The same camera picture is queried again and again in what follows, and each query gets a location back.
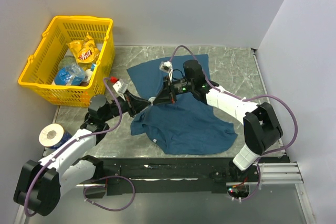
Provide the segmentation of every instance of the roll of tape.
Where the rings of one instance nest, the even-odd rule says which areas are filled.
[[[57,123],[46,126],[40,133],[39,141],[41,145],[51,149],[60,148],[70,138],[71,134],[63,129],[63,127]]]

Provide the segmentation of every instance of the gray marble surface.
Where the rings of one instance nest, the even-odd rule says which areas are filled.
[[[170,46],[116,46],[115,59],[111,70],[111,76],[115,76],[129,82],[129,90],[138,94],[127,69],[142,62],[171,56],[175,47]],[[228,91],[240,97],[251,98],[264,94],[264,88],[260,79],[258,68],[254,60],[253,52],[249,48],[229,48],[210,46],[191,46],[190,50],[195,54],[209,55],[209,69],[211,79],[222,85]],[[187,51],[180,49],[176,55],[188,55]],[[74,134],[83,123],[86,108],[61,106],[56,118],[56,123],[61,124],[67,131]],[[133,120],[128,114],[122,117],[121,125],[106,137],[87,154],[98,157],[234,157],[244,145],[243,126],[225,112],[215,109],[215,115],[227,122],[234,123],[238,137],[233,146],[222,153],[212,155],[170,155],[163,151],[146,134],[131,136],[130,124]],[[116,124],[118,118],[108,121],[110,127]],[[281,156],[281,153],[269,154],[269,156]]]

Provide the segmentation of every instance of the yellow basket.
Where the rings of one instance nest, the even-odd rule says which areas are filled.
[[[56,16],[42,34],[35,53],[28,58],[18,83],[38,93],[55,105],[89,106],[90,99],[103,94],[103,78],[108,77],[114,60],[113,20],[88,16]],[[84,39],[87,32],[96,44],[103,43],[90,84],[81,86],[52,85],[57,67],[68,50],[67,43]]]

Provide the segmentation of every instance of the yellow chip bag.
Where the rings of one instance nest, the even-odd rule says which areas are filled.
[[[70,48],[70,51],[76,59],[78,58],[78,53],[82,49],[82,46],[83,40],[74,40],[68,43],[68,47]]]
[[[83,40],[82,47],[76,57],[77,63],[96,63],[99,57],[99,49],[96,47],[95,40],[87,33]]]

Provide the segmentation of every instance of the blue cloth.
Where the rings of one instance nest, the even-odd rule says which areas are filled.
[[[178,56],[173,68],[183,71],[183,63],[191,56]],[[209,77],[208,55],[198,55],[198,61]],[[139,95],[144,99],[160,91],[162,78],[167,75],[159,69],[161,61],[152,60],[129,68],[128,74]],[[179,72],[174,77],[181,78]],[[146,133],[167,154],[214,154],[228,150],[237,134],[233,124],[218,119],[211,106],[197,101],[191,93],[177,96],[175,104],[149,106],[136,115],[131,134]]]

